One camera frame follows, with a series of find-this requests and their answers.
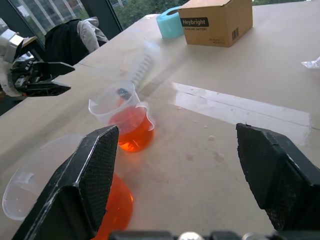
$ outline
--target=box label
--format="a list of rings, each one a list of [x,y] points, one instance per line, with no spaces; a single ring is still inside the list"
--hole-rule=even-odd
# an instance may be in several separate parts
[[[182,27],[209,27],[207,17],[181,18]]]

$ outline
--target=black jacket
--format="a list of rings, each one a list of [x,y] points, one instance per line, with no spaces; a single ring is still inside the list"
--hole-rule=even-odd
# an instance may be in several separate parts
[[[45,35],[45,61],[63,62],[71,66],[89,54],[77,33],[80,19],[55,26]]]

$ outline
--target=beaker handle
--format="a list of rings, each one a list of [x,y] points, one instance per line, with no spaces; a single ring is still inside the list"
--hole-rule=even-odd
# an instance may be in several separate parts
[[[149,120],[149,122],[152,124],[152,126],[150,126],[149,128],[149,131],[152,131],[154,128],[155,128],[155,125],[156,125],[156,121],[154,120],[154,118],[150,115],[149,113],[149,109],[150,109],[150,106],[149,106],[149,103],[145,102],[145,101],[142,101],[142,102],[139,102],[135,108],[145,108],[145,113],[146,113],[146,118]]]

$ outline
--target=robotic arm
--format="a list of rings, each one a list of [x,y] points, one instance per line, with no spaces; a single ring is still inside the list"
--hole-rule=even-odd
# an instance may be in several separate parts
[[[11,97],[58,96],[70,90],[70,86],[53,79],[74,71],[74,67],[63,62],[15,60],[23,41],[9,29],[0,35],[0,90]]]

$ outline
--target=white table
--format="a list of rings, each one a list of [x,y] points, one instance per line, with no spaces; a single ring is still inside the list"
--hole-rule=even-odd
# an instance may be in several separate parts
[[[320,167],[320,71],[300,63],[320,56],[319,8],[318,0],[256,6],[253,29],[230,48],[163,40],[155,16],[142,18],[59,78],[70,91],[28,98],[0,117],[0,195],[26,152],[103,127],[89,98],[128,79],[148,38],[160,55],[139,96],[156,119],[155,139],[116,159],[134,197],[129,229],[271,233],[241,169],[235,123],[287,135]],[[0,239],[20,225],[2,211],[0,222]]]

